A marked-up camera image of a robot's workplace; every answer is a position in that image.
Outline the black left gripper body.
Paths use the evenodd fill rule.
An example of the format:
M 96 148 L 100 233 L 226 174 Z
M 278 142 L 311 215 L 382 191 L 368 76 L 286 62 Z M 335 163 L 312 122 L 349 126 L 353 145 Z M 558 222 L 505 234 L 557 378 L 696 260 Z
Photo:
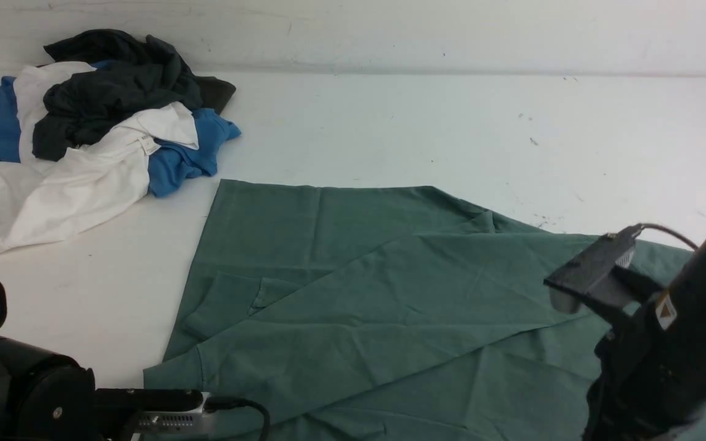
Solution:
M 27 374 L 16 401 L 17 440 L 129 440 L 141 410 L 189 404 L 192 389 L 96 388 L 90 369 Z

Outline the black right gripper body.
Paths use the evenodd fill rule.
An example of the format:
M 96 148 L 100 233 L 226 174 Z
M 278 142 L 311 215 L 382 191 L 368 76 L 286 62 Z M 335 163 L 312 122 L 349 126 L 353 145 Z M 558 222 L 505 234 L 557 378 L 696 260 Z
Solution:
M 585 440 L 670 440 L 706 408 L 706 269 L 686 269 L 596 346 Z

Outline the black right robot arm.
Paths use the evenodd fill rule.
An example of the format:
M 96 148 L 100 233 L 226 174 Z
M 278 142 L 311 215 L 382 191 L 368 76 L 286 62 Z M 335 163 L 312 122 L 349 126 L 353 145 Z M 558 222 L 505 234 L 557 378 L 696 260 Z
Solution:
M 585 440 L 672 440 L 706 410 L 706 240 L 596 346 Z

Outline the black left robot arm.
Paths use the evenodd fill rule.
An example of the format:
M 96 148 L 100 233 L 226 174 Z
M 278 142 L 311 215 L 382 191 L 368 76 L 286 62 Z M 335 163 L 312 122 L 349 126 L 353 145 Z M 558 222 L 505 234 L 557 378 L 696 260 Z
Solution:
M 73 358 L 0 337 L 0 440 L 129 440 L 210 432 L 206 393 L 98 388 Z

